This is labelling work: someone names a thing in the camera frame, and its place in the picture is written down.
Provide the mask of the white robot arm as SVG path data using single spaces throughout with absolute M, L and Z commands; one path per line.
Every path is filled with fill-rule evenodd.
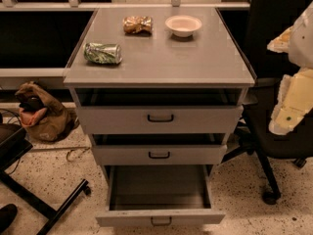
M 293 76 L 283 76 L 269 123 L 272 133 L 287 135 L 313 109 L 313 2 L 267 49 L 287 53 L 290 62 L 299 66 Z

